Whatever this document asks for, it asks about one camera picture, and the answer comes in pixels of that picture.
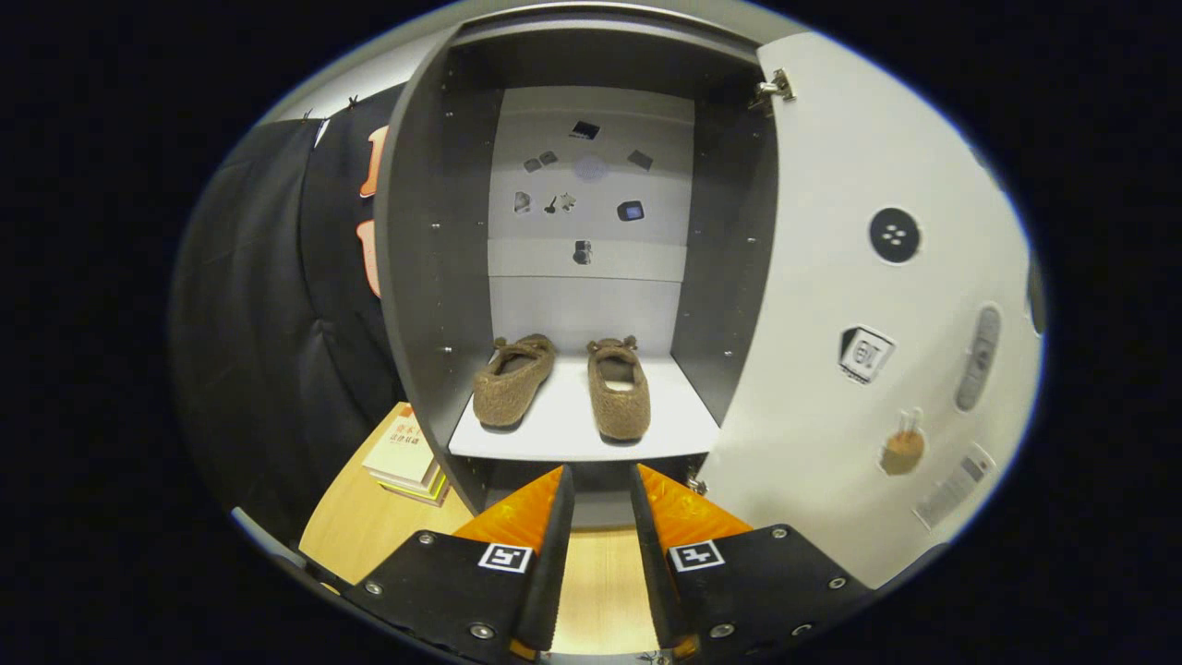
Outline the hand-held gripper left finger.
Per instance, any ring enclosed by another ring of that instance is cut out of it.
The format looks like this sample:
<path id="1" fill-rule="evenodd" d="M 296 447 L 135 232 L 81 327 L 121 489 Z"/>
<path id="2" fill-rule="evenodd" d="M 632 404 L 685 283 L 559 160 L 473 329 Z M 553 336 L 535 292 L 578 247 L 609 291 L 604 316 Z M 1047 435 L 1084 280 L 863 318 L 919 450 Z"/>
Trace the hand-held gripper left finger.
<path id="1" fill-rule="evenodd" d="M 573 508 L 573 471 L 556 467 L 452 534 L 414 533 L 343 601 L 430 659 L 535 661 L 554 639 Z"/>

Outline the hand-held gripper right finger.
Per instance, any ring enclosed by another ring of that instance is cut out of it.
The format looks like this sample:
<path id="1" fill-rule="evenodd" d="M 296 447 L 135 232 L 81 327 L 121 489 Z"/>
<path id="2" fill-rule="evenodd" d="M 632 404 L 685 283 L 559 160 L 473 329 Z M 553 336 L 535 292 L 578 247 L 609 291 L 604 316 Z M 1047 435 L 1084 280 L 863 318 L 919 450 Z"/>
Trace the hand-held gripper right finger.
<path id="1" fill-rule="evenodd" d="M 873 591 L 787 524 L 752 527 L 647 465 L 634 524 L 658 646 L 675 661 L 780 661 Z"/>

